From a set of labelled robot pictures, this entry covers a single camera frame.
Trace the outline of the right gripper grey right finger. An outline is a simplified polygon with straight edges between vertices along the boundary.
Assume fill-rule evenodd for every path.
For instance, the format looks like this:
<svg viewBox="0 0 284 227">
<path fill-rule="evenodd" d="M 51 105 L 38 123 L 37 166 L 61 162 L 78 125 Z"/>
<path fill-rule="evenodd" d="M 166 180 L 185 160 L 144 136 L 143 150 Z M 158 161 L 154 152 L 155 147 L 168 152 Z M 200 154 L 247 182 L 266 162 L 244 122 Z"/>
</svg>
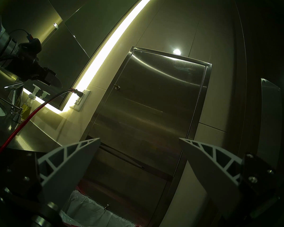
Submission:
<svg viewBox="0 0 284 227">
<path fill-rule="evenodd" d="M 275 170 L 252 153 L 241 159 L 206 143 L 179 138 L 196 178 L 224 218 L 257 218 L 277 202 Z"/>
</svg>

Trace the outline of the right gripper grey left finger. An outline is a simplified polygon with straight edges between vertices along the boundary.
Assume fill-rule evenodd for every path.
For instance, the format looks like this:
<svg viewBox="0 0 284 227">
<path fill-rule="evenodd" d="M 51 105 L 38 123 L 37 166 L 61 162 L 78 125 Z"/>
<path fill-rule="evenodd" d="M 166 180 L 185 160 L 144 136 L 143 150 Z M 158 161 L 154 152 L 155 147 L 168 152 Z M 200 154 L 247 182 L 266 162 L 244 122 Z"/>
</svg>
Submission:
<svg viewBox="0 0 284 227">
<path fill-rule="evenodd" d="M 85 174 L 100 146 L 100 138 L 58 147 L 40 158 L 24 151 L 0 172 L 0 188 L 25 200 L 62 208 Z"/>
</svg>

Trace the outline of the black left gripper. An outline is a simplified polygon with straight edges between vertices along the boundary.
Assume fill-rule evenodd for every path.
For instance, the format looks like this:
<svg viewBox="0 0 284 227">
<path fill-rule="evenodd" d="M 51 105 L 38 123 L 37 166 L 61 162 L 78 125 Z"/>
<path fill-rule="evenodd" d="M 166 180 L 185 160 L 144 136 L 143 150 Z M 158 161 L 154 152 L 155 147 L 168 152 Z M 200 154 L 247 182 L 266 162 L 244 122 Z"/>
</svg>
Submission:
<svg viewBox="0 0 284 227">
<path fill-rule="evenodd" d="M 6 70 L 18 76 L 21 81 L 38 80 L 48 86 L 62 88 L 63 85 L 56 73 L 50 68 L 42 68 L 39 65 L 37 54 L 42 50 L 39 39 L 32 39 L 26 43 L 20 43 L 15 55 Z"/>
</svg>

